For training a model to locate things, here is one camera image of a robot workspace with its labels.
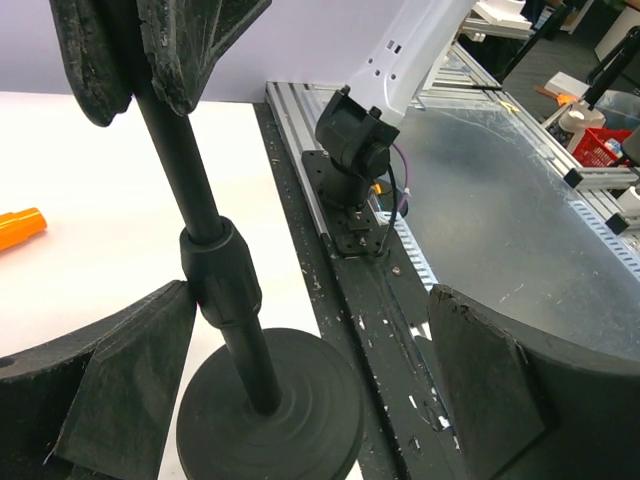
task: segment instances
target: mounting plate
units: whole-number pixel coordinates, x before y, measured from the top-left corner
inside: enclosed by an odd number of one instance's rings
[[[340,209],[323,200],[322,181],[328,169],[335,168],[324,152],[303,152],[302,164],[322,206],[336,253],[343,258],[376,255],[380,251],[387,228],[380,223],[381,217],[374,213],[368,202],[361,209]]]

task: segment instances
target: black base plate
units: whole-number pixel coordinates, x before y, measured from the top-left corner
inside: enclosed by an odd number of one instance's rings
[[[347,361],[318,337],[264,331],[283,398],[255,413],[229,351],[216,351],[185,392],[178,454],[191,480],[344,479],[363,434],[361,392]]]
[[[349,211],[334,208],[322,201],[322,180],[326,170],[334,167],[321,151],[303,152],[302,164],[318,201],[322,203],[329,235],[338,255],[349,258],[378,254],[386,233],[386,225],[378,223],[375,213],[368,205],[365,205],[362,211],[356,212],[353,209]]]

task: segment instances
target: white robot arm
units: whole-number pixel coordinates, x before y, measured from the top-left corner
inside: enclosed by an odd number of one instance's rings
[[[454,38],[476,0],[406,0],[368,58],[335,92],[316,138],[337,172],[323,195],[333,205],[362,205],[384,175],[389,148],[416,91]]]
[[[397,127],[477,0],[407,0],[347,85],[365,110]]]

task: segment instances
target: bolt hole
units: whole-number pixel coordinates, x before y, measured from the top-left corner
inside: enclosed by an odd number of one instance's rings
[[[0,368],[10,367],[14,363],[16,363],[16,361],[11,357],[0,358]]]

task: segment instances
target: cable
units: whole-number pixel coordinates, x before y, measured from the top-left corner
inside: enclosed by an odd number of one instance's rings
[[[391,165],[389,165],[389,183],[391,184],[391,191],[393,192],[393,209],[391,210],[391,218],[389,219],[387,231],[385,232],[384,237],[382,237],[380,250],[378,250],[378,253],[376,254],[377,257],[382,256],[386,251],[391,231],[395,228],[396,219],[398,218],[398,187],[396,185],[396,176],[393,174],[393,167],[391,167]]]
[[[409,158],[406,153],[399,145],[396,143],[392,144],[392,147],[398,152],[402,163],[404,163],[404,191],[402,193],[402,197],[400,198],[400,203],[398,204],[398,211],[402,210],[409,200],[409,195],[411,195],[411,167],[409,166]]]

